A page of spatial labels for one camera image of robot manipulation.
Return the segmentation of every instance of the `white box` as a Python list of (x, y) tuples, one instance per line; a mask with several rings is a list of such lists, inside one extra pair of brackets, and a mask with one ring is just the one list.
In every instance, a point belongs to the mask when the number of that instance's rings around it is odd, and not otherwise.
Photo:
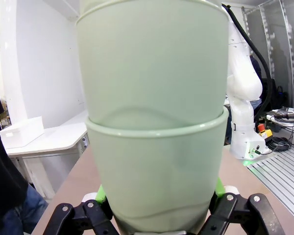
[(42, 117), (34, 117), (15, 123), (0, 131), (5, 149), (24, 147), (44, 133)]

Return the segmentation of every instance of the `brown table surface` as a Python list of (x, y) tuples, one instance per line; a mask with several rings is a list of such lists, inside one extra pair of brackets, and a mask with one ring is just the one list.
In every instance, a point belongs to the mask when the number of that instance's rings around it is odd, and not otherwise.
[[(273, 207), (282, 227), (287, 235), (294, 235), (294, 216), (288, 209), (254, 176), (240, 161), (235, 159), (228, 149), (223, 150), (222, 163), (219, 176), (224, 185), (233, 185), (238, 188), (240, 194), (248, 198), (254, 193), (266, 195)], [(88, 148), (76, 165), (69, 173), (66, 181), (49, 204), (33, 235), (42, 235), (45, 227), (55, 209), (60, 203), (70, 203), (74, 207), (78, 206), (84, 195), (96, 192), (100, 186), (100, 178), (97, 168), (92, 158), (90, 148)], [(92, 231), (85, 231), (85, 235), (94, 234)], [(227, 235), (246, 234), (237, 224), (230, 224)]]

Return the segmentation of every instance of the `slotted aluminum plate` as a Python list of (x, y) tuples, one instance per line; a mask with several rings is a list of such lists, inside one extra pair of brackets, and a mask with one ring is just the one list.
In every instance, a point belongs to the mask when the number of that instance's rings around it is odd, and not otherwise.
[(269, 188), (294, 215), (294, 147), (247, 168)]

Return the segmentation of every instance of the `stacked cups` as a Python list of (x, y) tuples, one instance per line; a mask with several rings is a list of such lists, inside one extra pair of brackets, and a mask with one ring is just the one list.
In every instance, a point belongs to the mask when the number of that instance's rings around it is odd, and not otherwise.
[(111, 209), (130, 234), (192, 232), (221, 161), (227, 15), (203, 0), (93, 2), (77, 22), (79, 57)]

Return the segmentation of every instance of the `screw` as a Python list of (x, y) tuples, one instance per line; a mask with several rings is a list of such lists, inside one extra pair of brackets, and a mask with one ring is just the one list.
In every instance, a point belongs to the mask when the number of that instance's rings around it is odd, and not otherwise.
[(258, 197), (258, 196), (254, 196), (254, 201), (255, 201), (255, 202), (259, 202), (259, 201), (260, 201), (260, 197)]
[(234, 197), (230, 194), (230, 195), (227, 195), (226, 199), (228, 201), (232, 201), (234, 199)]

